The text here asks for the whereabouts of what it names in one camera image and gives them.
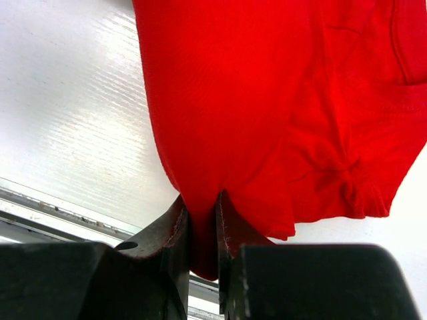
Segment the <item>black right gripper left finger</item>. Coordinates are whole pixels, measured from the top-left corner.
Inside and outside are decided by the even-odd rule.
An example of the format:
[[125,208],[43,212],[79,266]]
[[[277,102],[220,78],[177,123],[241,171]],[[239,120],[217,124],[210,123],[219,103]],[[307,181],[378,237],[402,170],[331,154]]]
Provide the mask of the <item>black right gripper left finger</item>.
[[111,247],[1,246],[2,319],[185,319],[189,215],[183,200]]

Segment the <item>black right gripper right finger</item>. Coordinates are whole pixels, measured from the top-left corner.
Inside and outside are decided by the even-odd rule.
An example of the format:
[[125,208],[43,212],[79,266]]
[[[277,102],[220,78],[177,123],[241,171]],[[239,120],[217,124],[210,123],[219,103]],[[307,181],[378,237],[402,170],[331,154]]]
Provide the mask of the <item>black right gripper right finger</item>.
[[220,313],[226,319],[418,319],[396,260],[365,244],[276,245],[215,205]]

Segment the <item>red t shirt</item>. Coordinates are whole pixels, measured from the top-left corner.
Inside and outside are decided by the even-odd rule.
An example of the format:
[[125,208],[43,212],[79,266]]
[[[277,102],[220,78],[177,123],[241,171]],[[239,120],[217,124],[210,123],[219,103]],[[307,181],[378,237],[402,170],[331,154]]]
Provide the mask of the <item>red t shirt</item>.
[[134,1],[161,164],[218,277],[226,191],[266,237],[386,217],[426,143],[424,1]]

